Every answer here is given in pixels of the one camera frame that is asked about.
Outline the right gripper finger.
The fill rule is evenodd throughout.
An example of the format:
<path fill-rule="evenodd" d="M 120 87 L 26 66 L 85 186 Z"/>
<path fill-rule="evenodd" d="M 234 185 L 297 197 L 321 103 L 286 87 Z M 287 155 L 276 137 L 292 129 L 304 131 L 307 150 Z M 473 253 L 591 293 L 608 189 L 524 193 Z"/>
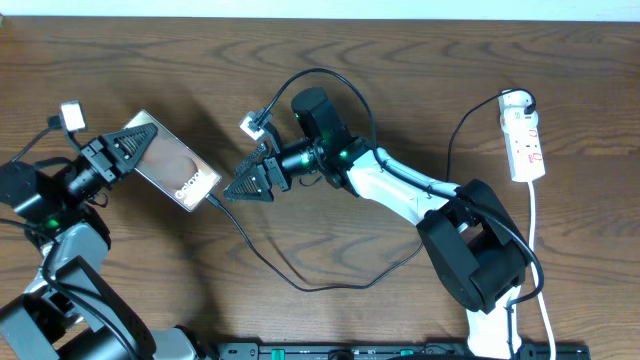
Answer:
<path fill-rule="evenodd" d="M 237 175 L 224 189 L 228 201 L 272 202 L 272 185 L 262 164 L 253 164 Z"/>
<path fill-rule="evenodd" d="M 269 145 L 266 142 L 260 143 L 246 159 L 234 169 L 234 175 L 239 176 L 249 169 L 253 164 L 260 163 L 261 160 L 270 153 Z"/>

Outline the Galaxy S25 Ultra smartphone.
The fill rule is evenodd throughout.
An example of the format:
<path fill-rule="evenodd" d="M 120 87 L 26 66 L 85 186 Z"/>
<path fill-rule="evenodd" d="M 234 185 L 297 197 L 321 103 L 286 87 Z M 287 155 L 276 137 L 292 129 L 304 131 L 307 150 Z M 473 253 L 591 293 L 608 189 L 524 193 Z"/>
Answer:
<path fill-rule="evenodd" d="M 153 124 L 157 134 L 135 170 L 187 212 L 193 212 L 222 176 L 145 110 L 125 129 Z"/>

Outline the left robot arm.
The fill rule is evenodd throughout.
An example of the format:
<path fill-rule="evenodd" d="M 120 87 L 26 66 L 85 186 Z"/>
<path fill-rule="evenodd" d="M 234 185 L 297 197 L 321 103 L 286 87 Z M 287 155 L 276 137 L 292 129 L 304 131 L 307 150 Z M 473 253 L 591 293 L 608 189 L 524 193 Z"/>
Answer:
<path fill-rule="evenodd" d="M 96 195 L 123 180 L 158 133 L 153 124 L 77 146 L 76 159 L 1 167 L 1 201 L 43 257 L 34 281 L 1 309 L 1 335 L 21 359 L 204 359 L 181 326 L 150 330 L 99 271 L 111 248 Z"/>

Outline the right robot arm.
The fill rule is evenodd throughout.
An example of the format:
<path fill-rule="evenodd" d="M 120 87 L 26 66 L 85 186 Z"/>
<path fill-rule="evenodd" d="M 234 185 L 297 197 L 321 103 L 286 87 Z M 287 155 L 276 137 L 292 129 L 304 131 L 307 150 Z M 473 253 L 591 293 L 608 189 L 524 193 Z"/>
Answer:
<path fill-rule="evenodd" d="M 522 349 L 516 306 L 534 252 L 484 182 L 464 186 L 421 174 L 373 141 L 350 133 L 327 93 L 308 88 L 291 108 L 302 139 L 285 144 L 266 108 L 240 128 L 258 142 L 225 189 L 229 201 L 273 201 L 295 177 L 320 173 L 336 189 L 377 202 L 416 227 L 439 280 L 467 312 L 467 346 L 476 356 L 514 359 Z"/>

